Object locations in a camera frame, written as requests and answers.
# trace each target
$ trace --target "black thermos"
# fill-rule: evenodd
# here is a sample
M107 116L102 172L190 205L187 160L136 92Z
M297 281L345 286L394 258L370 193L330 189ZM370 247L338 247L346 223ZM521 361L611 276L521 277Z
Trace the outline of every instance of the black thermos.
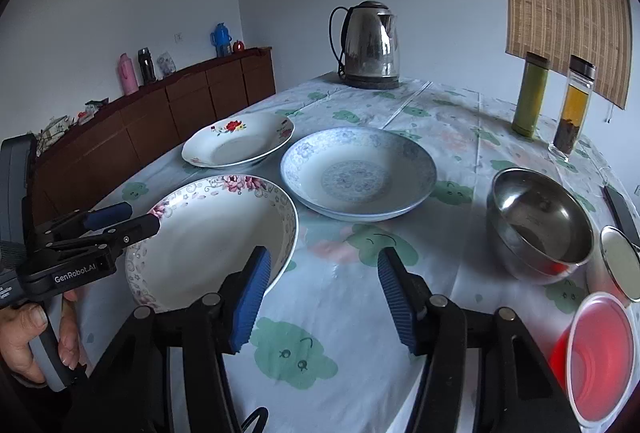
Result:
M151 59L151 52L148 48L138 50L138 63L140 64L140 72L142 72L142 82L144 84L156 82L154 62Z

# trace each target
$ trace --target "stainless steel bowl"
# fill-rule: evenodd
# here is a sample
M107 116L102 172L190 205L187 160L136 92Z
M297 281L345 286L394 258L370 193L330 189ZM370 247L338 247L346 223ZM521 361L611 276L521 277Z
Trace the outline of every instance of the stainless steel bowl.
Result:
M588 261L594 241L589 217L551 178L522 168L500 171L486 206L489 243L517 279L547 285Z

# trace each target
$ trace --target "pink thermos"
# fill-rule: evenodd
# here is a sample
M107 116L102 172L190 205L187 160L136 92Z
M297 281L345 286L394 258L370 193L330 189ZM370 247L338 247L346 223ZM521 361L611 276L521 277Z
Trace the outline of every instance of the pink thermos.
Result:
M122 83L122 89L125 95L131 95L138 91L138 80L133 71L133 63L126 54L120 56L118 75L120 76L120 82Z

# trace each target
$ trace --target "red plastic container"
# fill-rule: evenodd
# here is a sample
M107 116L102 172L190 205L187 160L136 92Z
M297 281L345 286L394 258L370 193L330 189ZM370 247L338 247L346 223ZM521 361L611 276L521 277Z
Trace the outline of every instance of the red plastic container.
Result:
M635 360L634 328L623 305L611 294L595 292L578 308L549 365L578 422L595 427L622 405Z

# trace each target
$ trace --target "dining table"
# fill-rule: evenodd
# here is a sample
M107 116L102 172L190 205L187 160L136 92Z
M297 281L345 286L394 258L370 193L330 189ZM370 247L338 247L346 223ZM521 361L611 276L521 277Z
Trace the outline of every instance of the dining table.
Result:
M580 137L569 162L564 162L548 151L556 121L540 116L534 137L524 138L511 130L514 108L471 89L428 80L403 78L395 90L363 90L330 73L278 92L234 116L238 122L255 111L289 117L294 123L289 145L332 127L384 129L422 146L437 169L433 192L423 203L383 222L333 220L295 201L298 241L287 270L264 297L251 340L236 355L224 356L240 422L264 406L269 410L267 432L404 431L425 358L412 355L400 342L380 286L376 260L389 245L399 251L409 272L422 276L433 293L445 295L459 307L484 313L511 307L548 358L589 293L585 268L546 286L512 277L486 234L492 178L514 166L552 178L580 202L596 235L603 226L615 225L602 191L606 184L623 194L637 226L639 216L587 136ZM133 175L96 208L126 201L139 216L172 191L215 175L250 174L285 188L280 160L289 145L250 173L193 166L182 159L179 145ZM224 214L212 215L211 225L218 218ZM180 261L175 258L177 268ZM135 270L127 270L124 255L116 264L115 274L79 289L79 333L90 367L98 363L136 301L145 298L145 288L136 284ZM135 293L130 285L137 287ZM631 304L626 311L635 329L640 304ZM278 370L261 361L260 349L280 348L296 355L300 342L291 338L300 334L313 343L304 369ZM180 350L172 349L170 355L175 430L188 432ZM639 366L636 359L624 399L638 383ZM477 369L478 352L468 350L459 432L472 428ZM605 431L612 421L592 431Z

